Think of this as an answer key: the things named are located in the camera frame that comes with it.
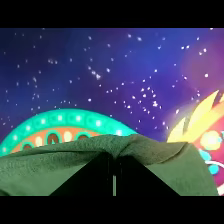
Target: starry sky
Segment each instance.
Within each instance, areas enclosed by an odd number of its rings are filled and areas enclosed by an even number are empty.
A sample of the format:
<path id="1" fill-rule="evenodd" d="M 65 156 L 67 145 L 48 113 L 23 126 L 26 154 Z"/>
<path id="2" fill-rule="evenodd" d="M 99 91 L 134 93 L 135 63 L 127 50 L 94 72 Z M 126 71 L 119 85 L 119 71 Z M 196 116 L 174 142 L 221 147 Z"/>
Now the starry sky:
<path id="1" fill-rule="evenodd" d="M 0 142 L 54 109 L 110 116 L 166 141 L 224 85 L 222 28 L 1 28 Z"/>

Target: green arch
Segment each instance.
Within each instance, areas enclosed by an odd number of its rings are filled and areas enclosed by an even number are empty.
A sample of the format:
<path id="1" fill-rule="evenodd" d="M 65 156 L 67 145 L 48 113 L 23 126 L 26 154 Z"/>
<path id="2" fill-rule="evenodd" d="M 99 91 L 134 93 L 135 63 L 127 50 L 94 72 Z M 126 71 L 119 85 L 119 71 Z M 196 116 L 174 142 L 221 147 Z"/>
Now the green arch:
<path id="1" fill-rule="evenodd" d="M 102 114 L 79 109 L 52 110 L 31 117 L 9 133 L 0 144 L 0 156 L 9 154 L 21 141 L 40 130 L 61 126 L 85 128 L 100 134 L 136 134 L 121 122 Z"/>

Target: fabric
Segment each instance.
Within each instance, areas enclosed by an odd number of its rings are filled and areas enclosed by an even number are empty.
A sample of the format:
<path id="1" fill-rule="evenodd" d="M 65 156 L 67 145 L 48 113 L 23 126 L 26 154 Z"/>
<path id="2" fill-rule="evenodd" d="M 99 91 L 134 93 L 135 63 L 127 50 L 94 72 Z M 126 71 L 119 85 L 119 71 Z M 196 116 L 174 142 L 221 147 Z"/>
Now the fabric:
<path id="1" fill-rule="evenodd" d="M 198 150 L 141 135 L 102 135 L 24 150 L 0 158 L 0 195 L 48 196 L 101 152 L 133 156 L 182 196 L 218 196 Z"/>

